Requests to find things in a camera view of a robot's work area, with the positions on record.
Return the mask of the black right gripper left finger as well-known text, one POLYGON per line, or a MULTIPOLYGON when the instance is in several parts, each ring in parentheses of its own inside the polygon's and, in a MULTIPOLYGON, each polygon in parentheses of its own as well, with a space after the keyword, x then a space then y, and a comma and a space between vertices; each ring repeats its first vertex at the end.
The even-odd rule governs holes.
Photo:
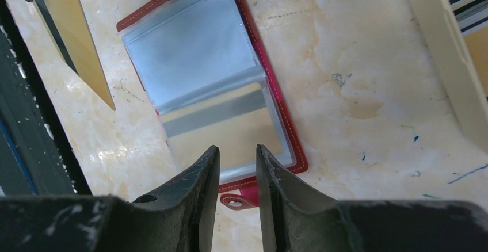
POLYGON ((220 151, 127 202, 117 196, 1 198, 2 251, 210 251, 220 151))

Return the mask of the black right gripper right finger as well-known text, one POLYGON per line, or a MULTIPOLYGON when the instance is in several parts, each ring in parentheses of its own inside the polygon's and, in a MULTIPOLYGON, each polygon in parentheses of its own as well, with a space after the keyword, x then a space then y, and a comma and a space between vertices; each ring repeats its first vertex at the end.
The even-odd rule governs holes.
POLYGON ((256 175, 264 251, 486 251, 487 213, 456 200, 336 200, 263 145, 256 175))

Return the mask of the gold credit card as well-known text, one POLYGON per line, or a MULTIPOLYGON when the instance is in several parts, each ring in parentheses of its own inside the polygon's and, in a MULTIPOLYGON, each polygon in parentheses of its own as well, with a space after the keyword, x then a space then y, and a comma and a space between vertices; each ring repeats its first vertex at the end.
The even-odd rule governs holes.
POLYGON ((80 0, 35 0, 35 6, 64 62, 115 110, 80 0))
POLYGON ((249 164, 258 144, 281 154, 286 142, 267 87, 252 83, 161 116, 173 159, 186 169, 208 147, 223 169, 249 164))

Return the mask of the red card holder wallet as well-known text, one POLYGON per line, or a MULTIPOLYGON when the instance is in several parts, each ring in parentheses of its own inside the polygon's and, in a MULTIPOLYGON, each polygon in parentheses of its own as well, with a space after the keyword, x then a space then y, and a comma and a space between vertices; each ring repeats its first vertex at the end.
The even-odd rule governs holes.
MULTIPOLYGON (((117 31, 163 128, 161 116, 252 83, 267 87, 286 147, 277 160, 307 171, 285 98, 246 0, 150 0, 121 19, 117 31)), ((181 169, 170 157, 176 168, 181 169)), ((221 203, 258 206, 256 160, 223 169, 221 203)))

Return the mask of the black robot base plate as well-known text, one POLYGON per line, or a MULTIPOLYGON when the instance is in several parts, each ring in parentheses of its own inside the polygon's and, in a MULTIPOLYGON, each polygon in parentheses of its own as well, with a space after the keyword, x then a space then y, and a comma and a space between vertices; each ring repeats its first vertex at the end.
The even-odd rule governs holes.
POLYGON ((53 103, 1 0, 1 196, 88 194, 53 103))

